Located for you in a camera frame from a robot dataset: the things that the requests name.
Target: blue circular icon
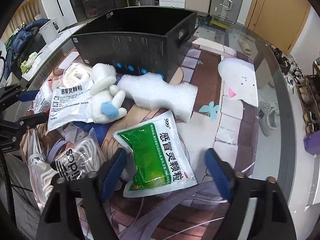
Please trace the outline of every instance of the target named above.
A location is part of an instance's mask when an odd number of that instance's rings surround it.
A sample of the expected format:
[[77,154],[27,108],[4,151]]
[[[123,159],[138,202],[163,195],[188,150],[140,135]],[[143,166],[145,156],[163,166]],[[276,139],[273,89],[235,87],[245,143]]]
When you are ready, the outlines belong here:
[[158,73],[157,75],[161,76],[161,77],[162,77],[162,79],[164,79],[164,76],[163,76],[162,74]]

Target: screw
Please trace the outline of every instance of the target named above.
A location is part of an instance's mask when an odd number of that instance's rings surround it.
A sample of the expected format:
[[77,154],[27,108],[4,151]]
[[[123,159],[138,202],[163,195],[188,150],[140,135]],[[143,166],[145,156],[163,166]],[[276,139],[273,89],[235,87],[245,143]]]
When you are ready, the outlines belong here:
[[236,177],[238,177],[238,178],[245,178],[245,174],[244,174],[243,172],[241,172],[241,171],[237,171],[237,172],[236,172]]
[[88,178],[95,178],[97,177],[98,173],[96,171],[91,171],[88,173]]
[[63,183],[64,181],[65,181],[64,178],[59,178],[59,179],[57,179],[57,183],[58,183],[58,184],[61,184],[61,183]]
[[267,181],[269,181],[270,183],[276,183],[277,180],[274,177],[268,177]]

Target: curtain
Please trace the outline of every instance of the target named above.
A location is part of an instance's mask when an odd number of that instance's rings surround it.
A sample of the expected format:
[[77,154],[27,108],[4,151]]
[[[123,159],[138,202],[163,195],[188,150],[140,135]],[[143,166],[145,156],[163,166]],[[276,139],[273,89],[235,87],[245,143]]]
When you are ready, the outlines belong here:
[[13,15],[7,28],[5,29],[2,40],[6,42],[11,34],[23,23],[28,24],[35,20],[35,16],[40,13],[38,0],[27,0]]

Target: green medicine packet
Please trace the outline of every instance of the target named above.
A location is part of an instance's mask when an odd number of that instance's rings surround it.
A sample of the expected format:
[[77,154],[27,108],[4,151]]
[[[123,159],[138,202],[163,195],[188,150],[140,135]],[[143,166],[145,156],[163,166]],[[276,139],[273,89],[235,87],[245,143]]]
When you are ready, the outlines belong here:
[[155,195],[197,184],[171,111],[113,135],[133,154],[136,167],[124,197]]

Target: black box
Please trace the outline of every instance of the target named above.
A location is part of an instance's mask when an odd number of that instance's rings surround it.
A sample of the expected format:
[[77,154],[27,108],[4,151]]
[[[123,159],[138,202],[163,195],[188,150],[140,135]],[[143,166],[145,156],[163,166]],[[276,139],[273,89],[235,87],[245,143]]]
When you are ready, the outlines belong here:
[[120,8],[88,23],[71,38],[81,58],[118,73],[158,73],[169,82],[189,49],[196,12],[159,6]]

